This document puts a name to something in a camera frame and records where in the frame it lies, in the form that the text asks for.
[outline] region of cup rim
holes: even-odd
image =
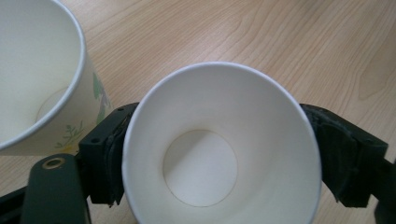
[[[55,4],[55,6],[59,7],[64,11],[64,13],[69,17],[71,22],[74,24],[76,31],[78,33],[79,57],[78,57],[78,66],[76,72],[73,75],[73,78],[70,82],[70,85],[67,87],[66,92],[61,97],[61,99],[56,103],[56,105],[34,125],[30,126],[23,132],[19,133],[18,135],[4,142],[0,142],[0,151],[3,151],[8,147],[17,145],[19,142],[28,138],[30,135],[36,133],[37,131],[42,129],[45,125],[47,125],[49,122],[51,122],[55,118],[55,116],[60,113],[64,105],[69,101],[72,93],[75,91],[79,81],[81,80],[82,71],[84,69],[84,64],[86,62],[86,44],[85,44],[85,36],[83,34],[82,28],[78,23],[77,18],[73,15],[70,9],[68,9],[65,5],[59,2],[59,0],[52,0],[51,3]]]
[[[136,219],[138,221],[143,221],[144,219],[142,218],[142,215],[138,212],[139,209],[139,204],[136,203],[136,200],[134,198],[134,193],[132,193],[132,190],[129,190],[128,186],[127,186],[127,182],[132,181],[131,177],[128,176],[129,173],[129,169],[128,169],[128,154],[131,153],[131,149],[129,149],[129,145],[131,142],[131,134],[133,134],[133,127],[134,124],[136,123],[136,121],[138,120],[138,115],[141,113],[142,107],[143,105],[146,103],[146,101],[149,100],[150,96],[157,91],[164,83],[170,81],[171,79],[179,76],[180,74],[191,70],[191,69],[196,69],[196,68],[200,68],[200,67],[206,67],[206,66],[231,66],[233,68],[242,68],[244,70],[248,70],[251,73],[256,74],[257,76],[265,79],[266,81],[270,82],[272,85],[276,86],[280,91],[282,91],[283,94],[285,94],[285,96],[287,96],[290,100],[290,102],[294,105],[294,107],[296,108],[298,114],[300,115],[301,119],[304,121],[304,126],[306,127],[308,134],[310,136],[312,136],[312,139],[315,143],[313,143],[313,147],[315,147],[317,150],[314,151],[314,153],[316,154],[315,156],[317,157],[317,166],[319,169],[318,172],[318,180],[319,182],[317,183],[317,187],[318,187],[318,191],[315,192],[316,194],[316,201],[314,205],[314,209],[311,211],[310,214],[307,214],[309,217],[307,217],[307,221],[308,223],[312,222],[314,217],[315,217],[315,213],[318,211],[318,204],[319,204],[319,199],[320,199],[320,193],[321,193],[321,162],[320,162],[320,156],[319,156],[319,151],[318,151],[318,145],[316,144],[316,137],[314,134],[314,131],[312,129],[312,126],[310,125],[310,122],[305,114],[305,112],[303,111],[303,109],[300,107],[300,104],[294,99],[294,97],[284,88],[282,87],[279,83],[277,83],[275,80],[273,80],[271,77],[268,77],[267,75],[265,75],[264,73],[262,73],[261,71],[258,71],[254,68],[248,67],[246,65],[242,65],[240,63],[232,63],[232,62],[203,62],[203,63],[194,63],[194,64],[189,64],[187,66],[184,66],[182,68],[177,69],[176,71],[172,72],[170,75],[164,77],[162,80],[160,80],[157,84],[155,84],[149,91],[148,93],[143,97],[143,99],[140,101],[138,107],[136,108],[136,111],[134,112],[134,115],[131,118],[131,121],[129,123],[128,126],[128,130],[125,134],[125,140],[124,140],[124,144],[123,144],[123,157],[122,157],[122,168],[121,168],[121,172],[122,172],[122,179],[123,179],[123,185],[124,185],[124,189],[125,189],[125,196],[126,199],[128,201],[128,204],[130,205],[132,211],[134,212],[134,215],[136,217]]]

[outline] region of wooden table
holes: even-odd
[[[191,63],[256,68],[300,103],[330,109],[389,143],[396,157],[394,0],[63,0],[114,106],[138,102]],[[26,185],[38,157],[0,158],[0,195]],[[323,185],[314,223],[375,223],[346,209]],[[135,223],[119,206],[90,205],[93,223]]]

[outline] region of wooden surface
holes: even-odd
[[[138,102],[187,64],[256,68],[300,103],[330,109],[389,143],[396,157],[394,0],[63,0],[114,106]],[[38,157],[0,158],[0,195],[26,185]],[[323,186],[314,223],[375,223],[376,200],[346,209]],[[90,205],[93,223],[135,223],[121,205]]]

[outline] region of white paper cup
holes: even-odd
[[[263,73],[199,63],[159,82],[124,142],[139,223],[309,223],[320,161],[299,104]]]
[[[0,154],[76,153],[110,111],[76,18],[50,0],[0,1]]]

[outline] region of patterned paper cup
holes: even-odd
[[[75,154],[112,106],[61,3],[0,1],[0,155]]]

